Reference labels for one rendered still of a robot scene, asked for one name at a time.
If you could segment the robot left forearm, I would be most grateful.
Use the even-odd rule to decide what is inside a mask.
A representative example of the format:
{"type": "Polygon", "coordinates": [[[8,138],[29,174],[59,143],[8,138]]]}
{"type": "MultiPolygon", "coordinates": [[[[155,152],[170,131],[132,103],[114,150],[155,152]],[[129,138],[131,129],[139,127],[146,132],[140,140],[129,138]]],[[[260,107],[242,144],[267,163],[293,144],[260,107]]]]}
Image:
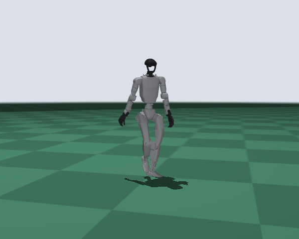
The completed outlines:
{"type": "Polygon", "coordinates": [[[164,104],[165,114],[167,115],[168,114],[167,110],[170,110],[168,96],[167,99],[163,100],[163,104],[164,104]]]}

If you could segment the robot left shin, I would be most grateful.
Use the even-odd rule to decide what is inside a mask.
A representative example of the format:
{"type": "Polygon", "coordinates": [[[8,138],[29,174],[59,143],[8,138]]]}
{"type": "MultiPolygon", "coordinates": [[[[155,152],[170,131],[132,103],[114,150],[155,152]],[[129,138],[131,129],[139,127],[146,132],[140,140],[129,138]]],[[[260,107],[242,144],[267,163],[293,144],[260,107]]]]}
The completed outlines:
{"type": "Polygon", "coordinates": [[[159,151],[160,151],[160,145],[158,146],[158,149],[156,150],[150,150],[150,172],[155,171],[156,163],[159,157],[159,151]]]}

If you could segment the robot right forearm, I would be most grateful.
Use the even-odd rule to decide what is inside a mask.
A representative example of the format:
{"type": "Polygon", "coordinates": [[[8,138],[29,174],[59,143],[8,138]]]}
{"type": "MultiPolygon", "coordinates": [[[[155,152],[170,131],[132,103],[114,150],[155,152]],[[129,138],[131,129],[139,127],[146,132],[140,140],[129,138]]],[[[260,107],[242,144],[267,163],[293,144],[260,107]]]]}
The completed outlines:
{"type": "Polygon", "coordinates": [[[130,100],[130,97],[131,97],[131,94],[130,94],[130,96],[128,98],[127,105],[126,105],[126,108],[124,110],[124,114],[126,114],[127,112],[130,113],[131,108],[132,108],[132,104],[134,103],[133,101],[130,100]]]}

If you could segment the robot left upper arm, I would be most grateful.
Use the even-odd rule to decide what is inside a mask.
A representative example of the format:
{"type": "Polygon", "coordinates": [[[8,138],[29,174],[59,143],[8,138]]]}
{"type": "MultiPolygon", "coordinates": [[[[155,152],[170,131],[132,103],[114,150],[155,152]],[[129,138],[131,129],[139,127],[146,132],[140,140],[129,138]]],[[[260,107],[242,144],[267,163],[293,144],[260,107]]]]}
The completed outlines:
{"type": "Polygon", "coordinates": [[[165,78],[164,77],[159,77],[160,79],[160,90],[161,90],[161,98],[162,99],[167,99],[167,93],[166,93],[166,84],[165,84],[165,78]]]}

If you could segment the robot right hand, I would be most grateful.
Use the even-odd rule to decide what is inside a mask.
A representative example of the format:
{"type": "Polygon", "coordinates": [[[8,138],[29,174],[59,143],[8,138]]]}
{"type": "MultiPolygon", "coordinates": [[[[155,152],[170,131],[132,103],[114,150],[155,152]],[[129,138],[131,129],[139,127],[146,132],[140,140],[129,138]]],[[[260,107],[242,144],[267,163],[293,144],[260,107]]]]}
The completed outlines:
{"type": "Polygon", "coordinates": [[[119,121],[119,123],[120,123],[121,126],[123,126],[122,125],[123,122],[124,122],[124,125],[125,125],[125,119],[128,116],[128,114],[129,114],[129,112],[127,112],[126,114],[123,113],[123,115],[120,116],[120,118],[119,118],[118,121],[119,121]]]}

